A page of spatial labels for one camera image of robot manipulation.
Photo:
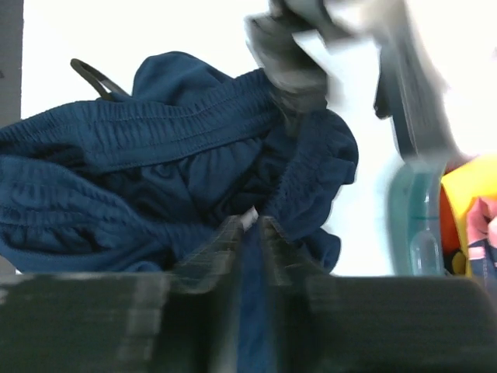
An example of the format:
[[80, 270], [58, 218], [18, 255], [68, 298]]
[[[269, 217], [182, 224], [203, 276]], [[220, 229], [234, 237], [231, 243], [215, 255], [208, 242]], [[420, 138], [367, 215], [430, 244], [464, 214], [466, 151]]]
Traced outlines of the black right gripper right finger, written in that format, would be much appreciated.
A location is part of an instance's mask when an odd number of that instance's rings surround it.
[[335, 277], [261, 221], [272, 372], [494, 372], [496, 310], [460, 277]]

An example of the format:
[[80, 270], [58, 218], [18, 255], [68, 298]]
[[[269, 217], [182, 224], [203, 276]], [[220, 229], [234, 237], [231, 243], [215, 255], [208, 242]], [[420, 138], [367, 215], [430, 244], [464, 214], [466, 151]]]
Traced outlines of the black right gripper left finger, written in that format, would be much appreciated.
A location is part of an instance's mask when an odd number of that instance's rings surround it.
[[233, 372], [243, 227], [173, 270], [1, 279], [3, 372]]

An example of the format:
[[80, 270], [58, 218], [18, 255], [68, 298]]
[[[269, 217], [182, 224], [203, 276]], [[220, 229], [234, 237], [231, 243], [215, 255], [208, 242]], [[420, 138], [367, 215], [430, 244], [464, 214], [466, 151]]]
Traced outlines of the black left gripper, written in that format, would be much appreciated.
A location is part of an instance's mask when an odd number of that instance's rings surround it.
[[[443, 83], [422, 45], [419, 23], [406, 1], [379, 1], [375, 37], [380, 44], [377, 94], [386, 100], [394, 139], [402, 159], [456, 162], [457, 147], [446, 109]], [[326, 106], [328, 76], [294, 39], [316, 31], [335, 41], [342, 30], [323, 1], [270, 1], [269, 11], [245, 18], [247, 46], [273, 84], [284, 107], [306, 113]]]

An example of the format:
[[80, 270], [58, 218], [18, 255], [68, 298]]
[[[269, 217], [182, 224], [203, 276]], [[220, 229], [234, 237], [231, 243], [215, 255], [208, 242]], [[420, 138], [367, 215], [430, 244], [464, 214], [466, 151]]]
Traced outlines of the navy blue shorts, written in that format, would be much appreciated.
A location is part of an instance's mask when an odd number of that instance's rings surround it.
[[1, 255], [15, 275], [168, 272], [237, 217], [233, 372], [272, 372], [261, 221], [330, 274], [340, 241], [323, 225], [357, 163], [339, 116], [286, 109], [261, 70], [232, 78], [182, 52], [153, 56], [130, 95], [2, 128]]

